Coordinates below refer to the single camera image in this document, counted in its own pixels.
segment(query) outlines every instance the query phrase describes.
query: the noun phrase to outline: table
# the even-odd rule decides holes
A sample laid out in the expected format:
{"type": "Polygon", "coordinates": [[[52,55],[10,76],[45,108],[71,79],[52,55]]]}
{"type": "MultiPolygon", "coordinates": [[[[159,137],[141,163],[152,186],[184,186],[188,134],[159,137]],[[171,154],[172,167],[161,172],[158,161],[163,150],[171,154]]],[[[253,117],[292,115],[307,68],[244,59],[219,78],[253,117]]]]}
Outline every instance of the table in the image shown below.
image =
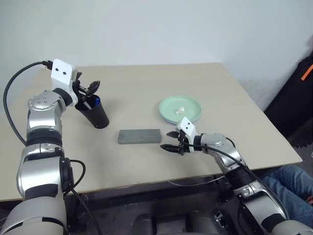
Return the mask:
{"type": "MultiPolygon", "coordinates": [[[[302,161],[248,94],[220,63],[155,66],[84,67],[79,71],[83,86],[101,80],[97,94],[110,124],[95,129],[74,107],[62,115],[66,157],[82,160],[87,172],[78,192],[121,188],[189,177],[220,174],[209,155],[184,156],[162,150],[159,144],[119,145],[121,129],[161,129],[162,142],[178,142],[165,136],[175,126],[158,113],[158,104],[171,95],[187,95],[202,105],[195,122],[198,133],[222,133],[233,139],[251,169],[302,161]]],[[[27,101],[51,88],[50,71],[42,70],[11,107],[18,130],[25,136],[27,101]]],[[[0,200],[17,199],[16,172],[22,143],[6,117],[0,119],[0,200]]],[[[72,164],[75,179],[81,167],[72,164]]]]}

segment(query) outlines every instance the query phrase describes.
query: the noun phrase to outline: blue jeans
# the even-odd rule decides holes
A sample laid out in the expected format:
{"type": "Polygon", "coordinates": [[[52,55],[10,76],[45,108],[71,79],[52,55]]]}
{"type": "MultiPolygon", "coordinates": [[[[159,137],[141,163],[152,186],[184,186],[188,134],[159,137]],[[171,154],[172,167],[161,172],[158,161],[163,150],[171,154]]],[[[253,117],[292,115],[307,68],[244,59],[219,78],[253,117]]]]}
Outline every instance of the blue jeans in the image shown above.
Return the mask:
{"type": "Polygon", "coordinates": [[[306,202],[313,195],[313,179],[295,165],[282,166],[263,178],[284,204],[290,219],[313,228],[313,205],[306,202]]]}

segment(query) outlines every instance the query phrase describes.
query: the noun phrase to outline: light green plate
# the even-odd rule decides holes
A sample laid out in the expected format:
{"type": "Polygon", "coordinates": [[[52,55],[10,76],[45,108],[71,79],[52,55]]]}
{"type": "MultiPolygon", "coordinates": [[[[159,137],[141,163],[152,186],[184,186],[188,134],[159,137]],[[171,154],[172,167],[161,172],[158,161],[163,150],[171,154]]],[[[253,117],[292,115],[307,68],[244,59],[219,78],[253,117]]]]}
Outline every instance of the light green plate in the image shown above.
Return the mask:
{"type": "Polygon", "coordinates": [[[192,98],[184,95],[174,95],[165,98],[158,106],[161,116],[171,124],[176,125],[183,117],[192,122],[198,120],[202,114],[201,105],[192,98]],[[183,114],[176,114],[176,111],[184,107],[183,114]]]}

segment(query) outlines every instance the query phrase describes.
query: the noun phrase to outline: black cup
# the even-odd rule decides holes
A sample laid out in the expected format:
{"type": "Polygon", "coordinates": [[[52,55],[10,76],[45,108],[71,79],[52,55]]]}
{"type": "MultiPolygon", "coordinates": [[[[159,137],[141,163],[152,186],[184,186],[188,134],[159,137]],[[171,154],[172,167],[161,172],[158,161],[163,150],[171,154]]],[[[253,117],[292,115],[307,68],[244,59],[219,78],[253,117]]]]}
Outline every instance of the black cup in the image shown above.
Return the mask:
{"type": "Polygon", "coordinates": [[[85,102],[87,102],[87,104],[78,102],[75,108],[81,112],[95,128],[105,128],[109,124],[109,119],[106,112],[104,112],[99,96],[93,94],[91,97],[88,97],[85,102]]]}

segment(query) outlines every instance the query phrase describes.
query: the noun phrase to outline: gray eraser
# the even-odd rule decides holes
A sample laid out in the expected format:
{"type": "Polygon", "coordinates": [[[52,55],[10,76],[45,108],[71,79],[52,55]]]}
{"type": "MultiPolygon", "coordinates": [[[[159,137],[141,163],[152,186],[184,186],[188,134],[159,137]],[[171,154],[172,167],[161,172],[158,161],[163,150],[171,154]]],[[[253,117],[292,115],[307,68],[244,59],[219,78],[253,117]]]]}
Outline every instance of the gray eraser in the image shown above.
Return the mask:
{"type": "Polygon", "coordinates": [[[160,143],[160,129],[120,130],[118,133],[119,144],[132,143],[160,143]]]}

